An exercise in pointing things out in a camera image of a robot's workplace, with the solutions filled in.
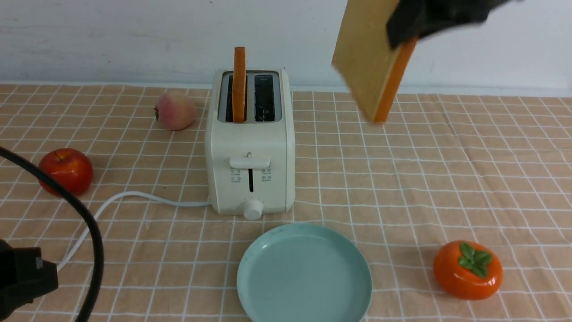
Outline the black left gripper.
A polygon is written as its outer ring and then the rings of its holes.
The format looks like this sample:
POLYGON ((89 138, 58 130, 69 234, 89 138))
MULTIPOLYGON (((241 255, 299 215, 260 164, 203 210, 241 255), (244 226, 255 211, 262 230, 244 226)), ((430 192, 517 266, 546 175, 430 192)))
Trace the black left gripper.
POLYGON ((59 287, 57 264, 40 247, 11 247, 0 241, 0 320, 59 287))

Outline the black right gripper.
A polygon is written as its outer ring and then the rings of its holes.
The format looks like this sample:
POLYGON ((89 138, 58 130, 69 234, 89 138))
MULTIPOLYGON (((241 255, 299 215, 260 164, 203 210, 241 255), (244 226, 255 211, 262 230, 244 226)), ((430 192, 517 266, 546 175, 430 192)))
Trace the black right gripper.
POLYGON ((455 27, 480 25, 508 0, 399 0, 386 23, 391 49, 455 27))

